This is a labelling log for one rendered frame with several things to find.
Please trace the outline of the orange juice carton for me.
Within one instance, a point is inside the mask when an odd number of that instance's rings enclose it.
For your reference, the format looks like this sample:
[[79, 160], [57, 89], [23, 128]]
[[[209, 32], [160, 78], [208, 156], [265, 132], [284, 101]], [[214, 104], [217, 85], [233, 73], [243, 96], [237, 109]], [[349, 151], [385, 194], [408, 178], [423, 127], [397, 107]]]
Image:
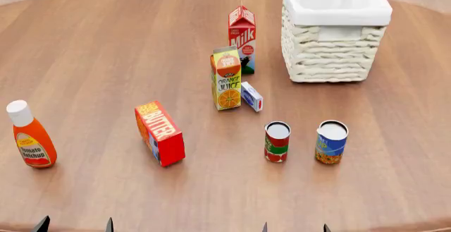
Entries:
[[210, 55], [211, 91], [218, 111], [241, 105], [241, 63], [237, 47], [221, 47]]

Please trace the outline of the white woven basket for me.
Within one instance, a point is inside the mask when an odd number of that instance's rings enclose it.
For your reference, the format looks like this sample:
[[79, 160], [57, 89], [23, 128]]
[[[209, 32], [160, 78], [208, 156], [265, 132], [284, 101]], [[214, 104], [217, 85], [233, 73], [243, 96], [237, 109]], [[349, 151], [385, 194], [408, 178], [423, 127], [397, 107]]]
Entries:
[[386, 26], [304, 26], [282, 7], [281, 49], [291, 81], [363, 81], [376, 57]]

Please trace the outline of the white cloth basket liner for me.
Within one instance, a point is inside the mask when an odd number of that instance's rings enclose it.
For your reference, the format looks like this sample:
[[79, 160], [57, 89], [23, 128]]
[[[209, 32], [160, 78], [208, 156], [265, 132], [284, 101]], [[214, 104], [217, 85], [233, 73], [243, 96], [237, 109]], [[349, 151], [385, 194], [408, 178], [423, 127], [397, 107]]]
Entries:
[[291, 21], [303, 26], [386, 26], [387, 0], [283, 0]]

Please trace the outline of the orange tomato ketchup bottle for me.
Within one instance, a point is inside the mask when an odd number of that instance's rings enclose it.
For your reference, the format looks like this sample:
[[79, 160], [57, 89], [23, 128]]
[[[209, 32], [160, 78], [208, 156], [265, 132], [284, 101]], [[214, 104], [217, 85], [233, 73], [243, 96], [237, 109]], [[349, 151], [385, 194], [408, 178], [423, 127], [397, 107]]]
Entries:
[[6, 111], [13, 123], [13, 136], [25, 164], [49, 168], [56, 163], [54, 144], [43, 125], [32, 115], [25, 100], [10, 102]]

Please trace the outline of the red tomato sauce can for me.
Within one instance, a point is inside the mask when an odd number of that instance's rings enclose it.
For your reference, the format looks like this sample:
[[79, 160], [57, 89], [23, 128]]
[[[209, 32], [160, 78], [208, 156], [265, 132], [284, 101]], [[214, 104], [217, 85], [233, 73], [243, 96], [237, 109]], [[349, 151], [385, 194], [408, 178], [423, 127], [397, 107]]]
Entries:
[[282, 121], [272, 121], [265, 126], [264, 156], [273, 163], [286, 161], [290, 140], [290, 127]]

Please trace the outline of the blue soup can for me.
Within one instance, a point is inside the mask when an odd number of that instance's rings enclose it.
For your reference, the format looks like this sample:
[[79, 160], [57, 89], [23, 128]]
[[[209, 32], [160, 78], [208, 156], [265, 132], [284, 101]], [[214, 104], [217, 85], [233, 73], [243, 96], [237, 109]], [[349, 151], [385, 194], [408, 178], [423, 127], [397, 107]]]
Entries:
[[315, 158], [322, 164], [339, 164], [347, 142], [347, 126], [335, 120], [320, 123], [316, 130]]

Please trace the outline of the red butter box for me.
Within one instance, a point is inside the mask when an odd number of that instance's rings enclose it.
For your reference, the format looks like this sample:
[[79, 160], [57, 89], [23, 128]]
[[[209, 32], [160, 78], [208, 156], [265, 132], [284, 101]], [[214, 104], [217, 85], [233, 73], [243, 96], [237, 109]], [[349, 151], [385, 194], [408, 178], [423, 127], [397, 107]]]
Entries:
[[185, 158], [183, 133], [158, 101], [135, 107], [140, 135], [160, 166], [167, 167]]

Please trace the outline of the small blue white box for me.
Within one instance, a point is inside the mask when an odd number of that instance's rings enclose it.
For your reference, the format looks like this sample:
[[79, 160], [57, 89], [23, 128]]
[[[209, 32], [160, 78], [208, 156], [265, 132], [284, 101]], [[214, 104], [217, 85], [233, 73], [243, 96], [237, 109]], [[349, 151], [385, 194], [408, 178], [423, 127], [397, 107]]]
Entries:
[[241, 83], [241, 97], [256, 112], [263, 109], [263, 97], [248, 83]]

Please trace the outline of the red milk carton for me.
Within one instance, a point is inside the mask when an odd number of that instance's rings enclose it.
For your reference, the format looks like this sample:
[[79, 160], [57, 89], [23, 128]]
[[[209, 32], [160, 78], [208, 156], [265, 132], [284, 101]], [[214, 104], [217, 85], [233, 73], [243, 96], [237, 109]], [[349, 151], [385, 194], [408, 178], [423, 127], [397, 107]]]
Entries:
[[228, 45], [237, 47], [242, 74], [255, 73], [256, 44], [255, 14], [241, 4], [228, 15]]

